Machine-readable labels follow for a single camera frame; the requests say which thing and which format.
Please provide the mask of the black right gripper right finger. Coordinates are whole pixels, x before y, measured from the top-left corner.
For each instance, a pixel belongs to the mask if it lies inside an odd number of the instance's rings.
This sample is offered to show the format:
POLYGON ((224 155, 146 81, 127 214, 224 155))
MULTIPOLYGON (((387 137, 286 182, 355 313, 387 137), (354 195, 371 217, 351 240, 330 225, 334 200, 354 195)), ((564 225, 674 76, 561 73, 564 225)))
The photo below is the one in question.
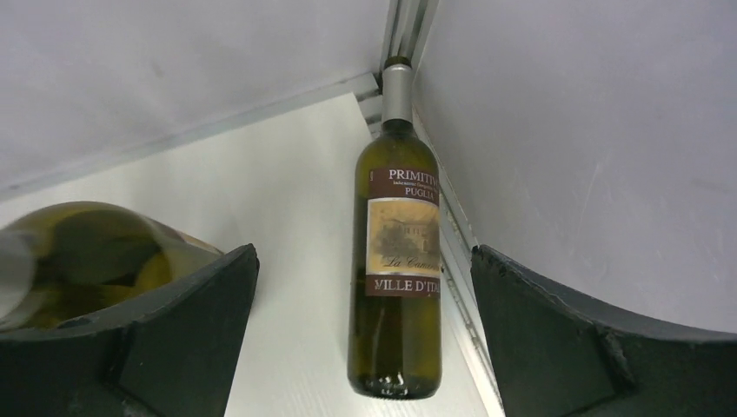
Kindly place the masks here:
POLYGON ((734 334, 618 308, 486 245, 471 277, 506 415, 735 415, 734 334))

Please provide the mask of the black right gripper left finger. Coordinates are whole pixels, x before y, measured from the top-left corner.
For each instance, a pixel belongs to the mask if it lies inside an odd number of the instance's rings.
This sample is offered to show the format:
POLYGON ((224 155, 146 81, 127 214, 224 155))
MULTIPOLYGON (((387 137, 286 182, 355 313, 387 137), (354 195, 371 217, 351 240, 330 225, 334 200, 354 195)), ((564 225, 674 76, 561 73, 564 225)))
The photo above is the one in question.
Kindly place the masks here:
POLYGON ((259 268, 243 245, 57 328, 3 334, 2 415, 224 415, 259 268))

